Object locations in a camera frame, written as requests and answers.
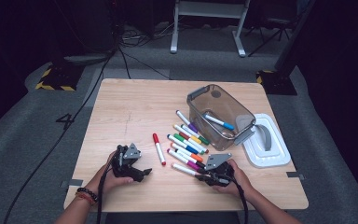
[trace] purple marker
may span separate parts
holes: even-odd
[[[176,114],[193,132],[197,133],[199,131],[179,110],[176,110]]]

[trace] blue marker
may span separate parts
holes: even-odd
[[[213,118],[213,117],[211,117],[211,116],[209,116],[209,115],[207,115],[207,114],[205,114],[204,117],[205,117],[206,119],[210,120],[210,121],[213,121],[213,122],[215,122],[215,123],[217,123],[217,124],[222,125],[223,127],[227,128],[227,129],[229,129],[229,130],[231,130],[231,131],[234,130],[234,126],[232,126],[232,125],[229,124],[229,123],[225,123],[225,122],[223,122],[223,121],[220,120],[220,119]]]

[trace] black strap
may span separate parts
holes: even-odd
[[[109,167],[110,164],[112,164],[112,159],[110,159],[110,161],[106,164],[105,170],[103,171],[103,175],[101,176],[100,179],[100,184],[98,185],[98,214],[97,214],[97,224],[101,223],[101,213],[103,210],[103,185],[104,185],[104,181],[106,179],[106,175],[107,173],[110,171]]]
[[[241,201],[242,201],[242,204],[243,204],[243,211],[244,211],[243,223],[247,224],[248,223],[249,209],[248,209],[248,204],[246,203],[246,199],[245,199],[245,195],[243,193],[243,189],[242,189],[241,185],[239,185],[238,182],[235,179],[233,179],[232,182],[234,182],[234,184],[237,186],[238,192],[240,193]]]

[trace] clear plastic bin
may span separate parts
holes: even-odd
[[[190,107],[190,122],[219,151],[234,143],[239,145],[253,135],[251,129],[255,126],[255,116],[217,85],[211,84],[191,92],[187,96],[187,104]],[[234,130],[206,119],[205,114],[230,123]]]

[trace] wooden table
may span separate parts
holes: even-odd
[[[73,179],[83,180],[82,186],[85,186],[117,145],[134,143],[142,157],[133,167],[140,170],[153,168],[153,171],[142,182],[118,187],[105,195],[104,212],[242,210],[240,199],[217,193],[193,176],[173,170],[171,164],[181,162],[165,150],[171,142],[167,134],[177,133],[172,125],[183,123],[175,111],[179,109],[188,117],[187,94],[208,84],[221,86],[252,113],[268,114],[276,122],[264,89],[256,83],[105,79],[91,114]],[[153,133],[158,134],[164,149],[166,166],[159,161]],[[308,207],[299,178],[287,176],[286,172],[296,171],[292,162],[281,167],[258,169],[249,163],[241,146],[234,145],[224,152],[216,151],[212,146],[208,149],[209,154],[232,153],[232,158],[255,188],[281,209]],[[77,188],[69,187],[64,207],[74,199]]]

